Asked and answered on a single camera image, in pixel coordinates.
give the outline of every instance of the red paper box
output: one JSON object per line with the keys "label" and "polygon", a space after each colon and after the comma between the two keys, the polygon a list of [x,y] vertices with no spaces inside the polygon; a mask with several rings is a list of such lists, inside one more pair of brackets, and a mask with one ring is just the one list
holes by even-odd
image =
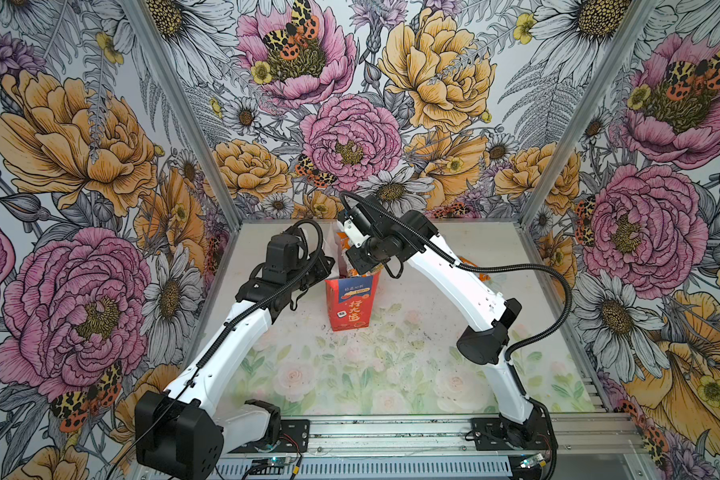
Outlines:
{"label": "red paper box", "polygon": [[377,284],[378,275],[326,280],[328,318],[334,332],[368,326]]}

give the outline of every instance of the white daisy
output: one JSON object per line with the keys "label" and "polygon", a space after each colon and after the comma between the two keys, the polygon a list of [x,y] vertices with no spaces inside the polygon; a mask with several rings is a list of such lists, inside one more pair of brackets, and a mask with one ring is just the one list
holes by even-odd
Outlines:
{"label": "white daisy", "polygon": [[532,64],[546,63],[542,75],[560,68],[560,78],[585,84],[605,56],[631,0],[541,0],[530,34],[542,43]]}
{"label": "white daisy", "polygon": [[0,23],[26,34],[47,34],[58,16],[48,0],[0,0]]}
{"label": "white daisy", "polygon": [[535,240],[544,238],[552,231],[552,224],[554,224],[554,214],[547,205],[542,204],[530,222],[530,235]]}
{"label": "white daisy", "polygon": [[197,156],[192,150],[181,150],[176,155],[176,166],[182,178],[188,179],[192,184],[195,183],[200,167],[197,166]]}
{"label": "white daisy", "polygon": [[677,33],[693,32],[693,43],[708,34],[709,46],[720,42],[720,0],[681,0],[676,11],[685,15],[677,24]]}
{"label": "white daisy", "polygon": [[[123,2],[130,1],[93,0],[93,7],[102,18],[104,32],[114,39],[115,50],[125,54],[133,52],[136,70],[144,78],[146,56],[123,10]],[[218,63],[230,61],[223,49],[236,43],[233,3],[227,0],[146,0],[146,6],[184,82],[197,86],[199,82],[222,78]]]}
{"label": "white daisy", "polygon": [[285,194],[269,195],[260,205],[265,213],[275,218],[290,218],[293,213],[293,200]]}
{"label": "white daisy", "polygon": [[499,164],[518,152],[520,144],[509,134],[494,135],[485,147],[487,164]]}
{"label": "white daisy", "polygon": [[237,0],[237,9],[240,14],[249,14],[259,8],[262,14],[269,16],[272,7],[280,13],[286,13],[286,0]]}
{"label": "white daisy", "polygon": [[595,145],[597,140],[603,136],[606,127],[613,119],[613,115],[604,106],[599,106],[595,116],[586,124],[586,128],[581,135],[581,143]]}
{"label": "white daisy", "polygon": [[250,135],[260,128],[259,119],[259,108],[254,98],[236,98],[224,106],[224,125],[240,135]]}
{"label": "white daisy", "polygon": [[375,194],[387,210],[402,216],[409,210],[424,210],[429,195],[420,195],[434,189],[434,178],[412,178],[414,168],[408,165],[394,176],[386,170],[358,182],[357,195],[367,197]]}
{"label": "white daisy", "polygon": [[180,363],[182,346],[189,342],[200,305],[202,284],[200,270],[190,262],[190,251],[179,245],[168,264],[165,254],[157,256],[157,283],[144,289],[146,302],[142,313],[141,335],[149,332],[147,356],[154,365]]}
{"label": "white daisy", "polygon": [[670,368],[666,354],[646,334],[661,329],[664,322],[653,312],[634,306],[636,298],[634,286],[611,278],[604,270],[599,277],[576,277],[572,316],[578,319],[581,339],[593,343],[598,368],[610,369],[622,382],[631,382],[635,375],[645,379],[634,354],[656,378]]}

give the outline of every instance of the blue label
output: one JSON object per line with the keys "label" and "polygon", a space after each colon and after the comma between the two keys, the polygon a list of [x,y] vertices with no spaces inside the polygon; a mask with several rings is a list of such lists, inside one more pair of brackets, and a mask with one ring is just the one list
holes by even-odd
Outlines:
{"label": "blue label", "polygon": [[355,295],[370,295],[373,288],[372,276],[354,276],[338,281],[338,302],[344,303]]}

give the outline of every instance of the black mounting plate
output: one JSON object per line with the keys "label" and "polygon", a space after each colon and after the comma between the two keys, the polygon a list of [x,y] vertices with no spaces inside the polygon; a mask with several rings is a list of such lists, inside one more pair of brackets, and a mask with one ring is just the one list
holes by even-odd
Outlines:
{"label": "black mounting plate", "polygon": [[[298,442],[298,450],[301,453],[307,451],[309,447],[309,420],[291,420],[283,418],[280,421],[280,436],[283,434],[293,438],[294,442]],[[256,442],[246,443],[228,453],[296,453],[297,448],[287,440],[280,439],[274,448],[271,446],[262,446]]]}
{"label": "black mounting plate", "polygon": [[[499,417],[472,418],[470,422],[472,424],[472,432],[474,435],[474,447],[478,450],[478,452],[485,452],[488,450],[516,450],[516,448],[511,447],[499,436],[501,423]],[[538,436],[531,442],[535,444],[535,447],[529,446],[529,450],[538,449],[542,452],[547,450],[547,444],[544,443],[544,439],[542,437]]]}

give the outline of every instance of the floral wallpaper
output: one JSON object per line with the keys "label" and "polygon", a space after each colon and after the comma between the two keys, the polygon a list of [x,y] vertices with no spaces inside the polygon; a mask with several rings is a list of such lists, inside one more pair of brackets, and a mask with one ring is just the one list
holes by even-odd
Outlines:
{"label": "floral wallpaper", "polygon": [[113,14],[0,0],[0,478],[128,473],[230,242]]}
{"label": "floral wallpaper", "polygon": [[720,0],[657,4],[576,155],[530,233],[661,477],[720,480]]}
{"label": "floral wallpaper", "polygon": [[[144,58],[121,7],[114,48]],[[243,218],[517,217],[630,0],[149,0]],[[666,18],[636,51],[665,35]],[[554,188],[579,196],[579,154]]]}

